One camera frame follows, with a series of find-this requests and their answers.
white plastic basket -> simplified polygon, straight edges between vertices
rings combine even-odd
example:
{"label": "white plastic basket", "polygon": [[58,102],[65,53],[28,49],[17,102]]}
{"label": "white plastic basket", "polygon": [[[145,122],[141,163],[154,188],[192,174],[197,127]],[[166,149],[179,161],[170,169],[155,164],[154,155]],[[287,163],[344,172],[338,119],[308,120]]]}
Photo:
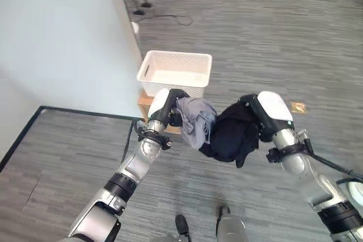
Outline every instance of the white plastic basket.
{"label": "white plastic basket", "polygon": [[179,88],[191,97],[203,97],[211,68],[209,54],[151,50],[143,59],[137,80],[148,96],[155,96],[162,88]]}

gray cloth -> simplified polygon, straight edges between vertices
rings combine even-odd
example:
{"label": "gray cloth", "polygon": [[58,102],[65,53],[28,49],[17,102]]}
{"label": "gray cloth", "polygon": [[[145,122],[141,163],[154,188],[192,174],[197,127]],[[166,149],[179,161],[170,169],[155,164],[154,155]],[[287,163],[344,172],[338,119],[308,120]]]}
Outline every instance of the gray cloth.
{"label": "gray cloth", "polygon": [[176,101],[176,112],[181,114],[181,136],[191,147],[199,149],[209,144],[210,131],[216,122],[217,112],[205,99],[184,97]]}

white wall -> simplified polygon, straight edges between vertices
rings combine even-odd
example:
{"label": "white wall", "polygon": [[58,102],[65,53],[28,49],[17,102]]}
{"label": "white wall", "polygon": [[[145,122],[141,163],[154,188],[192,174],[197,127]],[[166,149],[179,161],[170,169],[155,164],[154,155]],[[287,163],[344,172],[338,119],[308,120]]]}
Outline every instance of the white wall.
{"label": "white wall", "polygon": [[141,116],[123,0],[0,0],[0,69],[42,105]]}
{"label": "white wall", "polygon": [[0,160],[33,116],[40,103],[0,71]]}

cable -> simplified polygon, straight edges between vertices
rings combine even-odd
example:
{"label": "cable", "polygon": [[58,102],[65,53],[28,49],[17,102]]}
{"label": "cable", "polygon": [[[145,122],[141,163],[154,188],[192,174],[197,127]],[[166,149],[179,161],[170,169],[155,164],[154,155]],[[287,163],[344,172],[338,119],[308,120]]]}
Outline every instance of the cable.
{"label": "cable", "polygon": [[[145,18],[141,18],[138,19],[136,21],[134,21],[135,23],[146,20],[146,19],[152,19],[152,18],[157,18],[157,17],[171,17],[171,18],[175,18],[177,23],[181,26],[190,26],[191,24],[193,24],[194,20],[190,15],[153,15],[150,17],[145,17]],[[189,23],[187,24],[183,24],[178,18],[188,18],[190,20]]]}
{"label": "cable", "polygon": [[336,184],[345,184],[346,182],[351,182],[351,181],[361,182],[360,180],[357,180],[354,178],[346,178],[346,179],[341,179],[341,180],[336,181]]}
{"label": "cable", "polygon": [[314,158],[315,160],[317,160],[317,161],[319,161],[319,162],[327,165],[328,167],[331,167],[331,168],[333,168],[333,169],[335,169],[335,170],[337,170],[337,171],[339,171],[341,173],[347,174],[350,177],[352,177],[354,179],[357,179],[360,182],[363,182],[363,175],[360,174],[360,173],[356,173],[353,169],[350,169],[350,170],[349,169],[346,169],[344,167],[341,167],[338,164],[335,164],[335,163],[333,163],[333,162],[331,162],[331,161],[329,161],[329,160],[327,160],[325,158],[322,158],[320,156],[317,156],[315,154],[310,154],[310,156],[312,158]]}
{"label": "cable", "polygon": [[125,160],[127,151],[129,150],[131,132],[132,132],[132,129],[134,128],[135,123],[136,123],[135,120],[132,120],[131,123],[130,123],[129,133],[127,135],[126,145],[125,145],[125,148],[124,148],[124,154],[123,154],[123,158],[121,159],[121,162],[123,162]]}

silver robot arm segment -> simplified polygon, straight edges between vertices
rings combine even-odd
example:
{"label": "silver robot arm segment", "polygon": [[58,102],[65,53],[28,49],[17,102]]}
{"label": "silver robot arm segment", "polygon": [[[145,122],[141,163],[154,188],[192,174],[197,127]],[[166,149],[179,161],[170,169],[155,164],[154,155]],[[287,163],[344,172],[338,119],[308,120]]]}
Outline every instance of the silver robot arm segment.
{"label": "silver robot arm segment", "polygon": [[313,167],[310,139],[305,130],[295,132],[292,116],[282,98],[264,91],[242,97],[240,102],[250,105],[260,120],[260,139],[273,141],[276,146],[269,150],[269,162],[282,163],[283,169],[297,178],[301,194],[329,229],[331,239],[363,241],[362,217],[336,183]]}
{"label": "silver robot arm segment", "polygon": [[183,90],[163,90],[150,106],[149,122],[139,134],[138,150],[129,155],[115,174],[100,189],[72,224],[68,238],[62,242],[113,242],[120,230],[120,216],[136,187],[146,176],[161,150],[171,147],[161,135],[169,122],[175,123],[172,109],[178,98],[188,96]]}

